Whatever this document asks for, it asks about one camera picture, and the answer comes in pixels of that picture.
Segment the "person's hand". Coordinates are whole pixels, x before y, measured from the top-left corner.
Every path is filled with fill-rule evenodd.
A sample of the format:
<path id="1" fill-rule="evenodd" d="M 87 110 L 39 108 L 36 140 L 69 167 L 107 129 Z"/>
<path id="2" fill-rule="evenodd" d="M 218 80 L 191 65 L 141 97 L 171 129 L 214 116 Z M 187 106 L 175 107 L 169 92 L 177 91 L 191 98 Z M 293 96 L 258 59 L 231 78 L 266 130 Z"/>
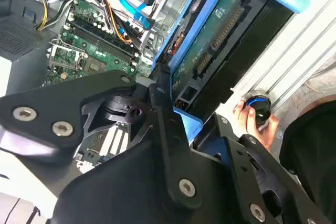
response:
<path id="1" fill-rule="evenodd" d="M 233 109 L 233 120 L 232 126 L 237 136 L 252 135 L 270 152 L 279 125 L 277 117 L 271 115 L 268 124 L 259 130 L 255 109 L 250 106 L 244 107 L 244 102 L 240 101 Z"/>

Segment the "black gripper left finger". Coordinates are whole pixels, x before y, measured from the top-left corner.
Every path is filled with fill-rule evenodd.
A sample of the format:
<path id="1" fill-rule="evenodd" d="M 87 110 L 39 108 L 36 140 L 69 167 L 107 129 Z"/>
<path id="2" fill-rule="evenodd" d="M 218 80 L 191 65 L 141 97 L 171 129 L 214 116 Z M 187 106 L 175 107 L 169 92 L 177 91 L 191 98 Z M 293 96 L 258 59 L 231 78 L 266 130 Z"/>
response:
<path id="1" fill-rule="evenodd" d="M 47 168 L 64 167 L 89 133 L 121 120 L 122 110 L 133 133 L 121 154 L 156 138 L 188 142 L 173 111 L 169 73 L 159 66 L 145 90 L 115 70 L 1 98 L 1 149 Z"/>

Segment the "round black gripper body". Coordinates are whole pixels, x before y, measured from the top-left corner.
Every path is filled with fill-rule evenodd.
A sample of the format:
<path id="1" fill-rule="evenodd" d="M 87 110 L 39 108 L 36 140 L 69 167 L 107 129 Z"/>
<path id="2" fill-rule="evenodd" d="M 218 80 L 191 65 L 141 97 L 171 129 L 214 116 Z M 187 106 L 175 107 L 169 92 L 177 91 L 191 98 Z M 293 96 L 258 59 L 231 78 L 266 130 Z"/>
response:
<path id="1" fill-rule="evenodd" d="M 72 181 L 51 223 L 239 223 L 231 163 L 179 138 L 144 141 Z"/>

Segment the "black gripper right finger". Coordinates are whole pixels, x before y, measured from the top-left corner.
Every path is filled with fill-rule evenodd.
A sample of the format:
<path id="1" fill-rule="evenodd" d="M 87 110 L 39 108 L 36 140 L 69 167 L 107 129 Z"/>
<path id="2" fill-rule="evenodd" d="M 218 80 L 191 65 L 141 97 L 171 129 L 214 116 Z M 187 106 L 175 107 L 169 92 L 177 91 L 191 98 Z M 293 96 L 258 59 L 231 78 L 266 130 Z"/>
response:
<path id="1" fill-rule="evenodd" d="M 258 140 L 249 135 L 232 140 L 227 137 L 227 133 L 232 132 L 229 122 L 218 114 L 215 115 L 215 121 L 216 128 L 225 141 L 239 209 L 246 223 L 277 223 L 266 207 L 250 163 L 251 158 L 269 176 L 267 190 L 280 190 L 285 195 L 281 202 L 283 223 L 329 223 L 307 194 Z"/>

